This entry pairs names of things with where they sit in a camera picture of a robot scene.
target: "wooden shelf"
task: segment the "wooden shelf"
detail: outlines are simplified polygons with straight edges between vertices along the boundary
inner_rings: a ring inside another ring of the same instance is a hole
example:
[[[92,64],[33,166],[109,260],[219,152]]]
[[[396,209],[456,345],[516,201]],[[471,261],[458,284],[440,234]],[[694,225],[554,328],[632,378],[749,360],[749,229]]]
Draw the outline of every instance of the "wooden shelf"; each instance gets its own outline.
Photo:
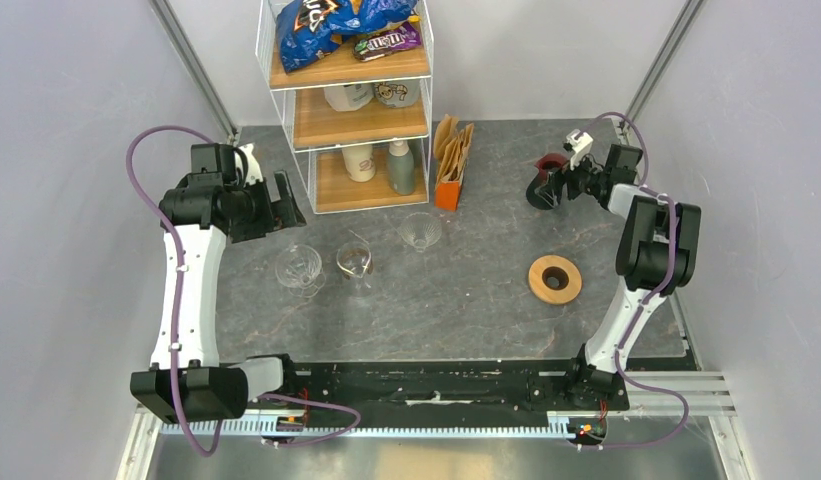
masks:
[[[358,183],[348,177],[341,151],[319,154],[316,179],[316,212],[329,213],[362,208],[407,205],[427,201],[425,175],[421,162],[416,159],[416,190],[410,195],[399,195],[389,186],[386,170],[386,149],[375,149],[374,178]]]
[[[286,73],[274,46],[269,87],[275,89],[308,88],[320,85],[374,82],[431,75],[425,48],[414,48],[370,62],[361,62],[351,53],[354,41],[343,43],[335,52],[300,70]]]
[[[337,112],[321,88],[299,90],[295,98],[296,149],[422,137],[428,134],[424,99],[404,108],[389,108],[372,99],[354,112]]]

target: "metal pole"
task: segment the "metal pole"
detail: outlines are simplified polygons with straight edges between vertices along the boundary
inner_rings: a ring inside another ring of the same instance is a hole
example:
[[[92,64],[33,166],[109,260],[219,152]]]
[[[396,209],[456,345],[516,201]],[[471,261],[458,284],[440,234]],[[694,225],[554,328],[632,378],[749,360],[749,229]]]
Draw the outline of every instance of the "metal pole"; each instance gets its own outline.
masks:
[[[648,73],[646,73],[646,77],[643,79],[643,83],[640,85],[640,88],[634,95],[634,99],[631,101],[631,105],[625,112],[631,120],[636,121],[642,112],[655,85],[660,81],[660,77],[663,76],[663,71],[666,70],[666,66],[675,55],[675,50],[677,50],[678,45],[684,39],[684,36],[690,29],[690,25],[693,23],[693,20],[695,20],[696,15],[704,3],[705,0],[687,0],[684,7],[681,8],[678,18],[675,19],[675,24],[672,25],[672,29],[669,30],[669,35],[666,36],[666,40],[664,40],[663,45],[660,47],[657,57],[655,57]]]
[[[165,29],[168,34],[177,54],[181,60],[183,60],[183,65],[186,67],[192,79],[195,80],[198,90],[201,91],[201,94],[207,100],[207,104],[213,112],[216,122],[218,122],[221,129],[228,135],[228,142],[235,141],[238,133],[237,127],[224,108],[224,104],[222,104],[222,100],[219,98],[216,89],[213,88],[213,84],[210,82],[207,72],[201,65],[201,61],[198,60],[195,49],[193,49],[192,44],[189,43],[189,39],[183,31],[183,27],[180,21],[178,21],[171,4],[168,0],[149,0],[149,3],[157,14],[157,18],[160,19],[160,24],[162,24],[163,29]]]

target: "gray bottle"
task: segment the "gray bottle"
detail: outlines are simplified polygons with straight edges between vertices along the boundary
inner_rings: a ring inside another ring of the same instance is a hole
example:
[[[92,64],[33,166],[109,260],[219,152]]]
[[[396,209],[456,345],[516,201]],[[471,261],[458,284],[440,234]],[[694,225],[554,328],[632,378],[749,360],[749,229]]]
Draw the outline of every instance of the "gray bottle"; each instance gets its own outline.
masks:
[[[390,142],[386,156],[389,185],[399,195],[410,195],[416,190],[416,162],[404,140]]]

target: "white wire rack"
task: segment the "white wire rack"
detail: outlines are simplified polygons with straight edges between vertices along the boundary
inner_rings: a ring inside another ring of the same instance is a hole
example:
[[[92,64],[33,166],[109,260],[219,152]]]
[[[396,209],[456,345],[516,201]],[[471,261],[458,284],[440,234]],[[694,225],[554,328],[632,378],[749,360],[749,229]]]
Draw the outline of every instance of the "white wire rack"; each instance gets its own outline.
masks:
[[[271,0],[263,0],[260,8],[260,20],[258,24],[258,31],[257,31],[257,45],[256,45],[256,56],[257,61],[260,65],[260,70],[263,72],[263,76],[266,79],[266,85],[269,88],[269,92],[272,95],[272,100],[275,105],[275,109],[277,111],[278,118],[280,119],[281,127],[283,128],[284,134],[286,136],[287,143],[289,145],[290,153],[295,161],[295,167],[298,171],[298,174],[301,176],[301,180],[304,184],[304,187],[307,190],[307,198],[310,200],[310,205],[313,208],[314,213],[336,213],[335,211],[331,212],[323,212],[320,211],[319,204],[318,204],[318,161],[319,161],[319,153],[329,151],[329,150],[336,150],[341,147],[352,146],[352,145],[365,145],[365,144],[378,144],[383,142],[390,142],[393,140],[418,140],[421,145],[421,149],[419,150],[419,155],[421,157],[421,164],[422,168],[424,169],[424,178],[425,178],[425,193],[426,199],[425,201],[430,200],[430,192],[428,186],[428,180],[430,178],[430,156],[431,156],[431,124],[433,121],[433,64],[434,64],[434,36],[433,30],[431,28],[429,15],[428,15],[428,8],[425,0],[419,0],[416,5],[416,12],[419,14],[420,23],[419,29],[422,35],[422,40],[425,46],[425,56],[428,62],[428,70],[429,73],[427,75],[404,75],[404,76],[389,76],[384,78],[367,78],[365,81],[361,82],[348,82],[342,84],[349,84],[349,83],[369,83],[374,81],[385,81],[385,80],[410,80],[410,79],[418,79],[421,84],[421,96],[420,100],[422,102],[422,106],[424,109],[424,116],[425,122],[427,124],[427,132],[424,135],[410,135],[410,136],[399,136],[393,138],[377,138],[372,140],[365,140],[365,141],[356,141],[356,142],[348,142],[348,143],[340,143],[340,144],[330,144],[330,145],[318,145],[318,146],[299,146],[296,147],[295,145],[295,123],[296,123],[296,100],[299,98],[298,91],[305,89],[305,88],[324,88],[326,86],[336,85],[337,83],[320,83],[318,85],[306,85],[306,86],[284,86],[282,88],[272,88],[271,85],[271,72],[272,72],[272,61],[275,55],[275,20],[278,14],[281,12],[283,7],[289,4],[289,1],[271,1]],[[351,210],[365,210],[365,209],[349,209],[349,210],[341,210],[341,211],[351,211]]]

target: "bottle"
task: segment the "bottle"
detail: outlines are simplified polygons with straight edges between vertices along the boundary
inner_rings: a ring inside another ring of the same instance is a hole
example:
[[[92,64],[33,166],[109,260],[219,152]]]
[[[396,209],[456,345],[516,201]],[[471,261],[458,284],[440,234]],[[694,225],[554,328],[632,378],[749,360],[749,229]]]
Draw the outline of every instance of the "bottle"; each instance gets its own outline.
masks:
[[[375,159],[372,144],[342,147],[342,158],[348,176],[355,182],[368,182],[375,176]]]
[[[416,190],[416,161],[404,140],[390,142],[386,156],[389,185],[399,195],[410,195]]]
[[[325,87],[325,100],[337,112],[353,112],[366,106],[375,97],[370,83]]]

